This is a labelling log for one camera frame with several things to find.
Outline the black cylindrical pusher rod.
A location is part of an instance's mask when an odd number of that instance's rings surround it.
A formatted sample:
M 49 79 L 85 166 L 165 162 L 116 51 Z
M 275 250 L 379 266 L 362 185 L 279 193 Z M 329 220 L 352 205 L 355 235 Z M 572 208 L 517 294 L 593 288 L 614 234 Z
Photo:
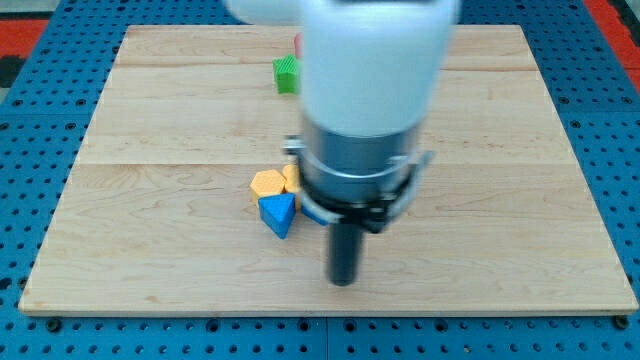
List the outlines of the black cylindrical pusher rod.
M 359 225 L 329 225 L 327 276 L 336 286 L 348 286 L 357 278 L 364 232 Z

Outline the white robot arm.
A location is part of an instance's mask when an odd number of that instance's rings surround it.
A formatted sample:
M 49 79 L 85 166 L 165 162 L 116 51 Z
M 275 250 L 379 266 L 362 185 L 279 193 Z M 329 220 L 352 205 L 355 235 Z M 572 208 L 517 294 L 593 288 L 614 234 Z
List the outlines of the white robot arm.
M 419 147 L 456 1 L 227 0 L 253 25 L 297 25 L 302 131 L 296 159 L 303 205 L 329 226 L 327 276 L 357 277 L 366 233 L 413 201 L 432 153 Z

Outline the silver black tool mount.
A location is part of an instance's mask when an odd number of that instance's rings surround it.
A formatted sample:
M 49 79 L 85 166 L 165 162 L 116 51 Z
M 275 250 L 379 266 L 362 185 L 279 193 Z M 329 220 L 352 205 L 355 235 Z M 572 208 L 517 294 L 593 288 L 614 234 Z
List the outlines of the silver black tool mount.
M 283 151 L 296 158 L 302 204 L 328 225 L 381 233 L 412 204 L 433 160 L 418 146 L 418 126 L 382 135 L 344 135 L 308 118 Z

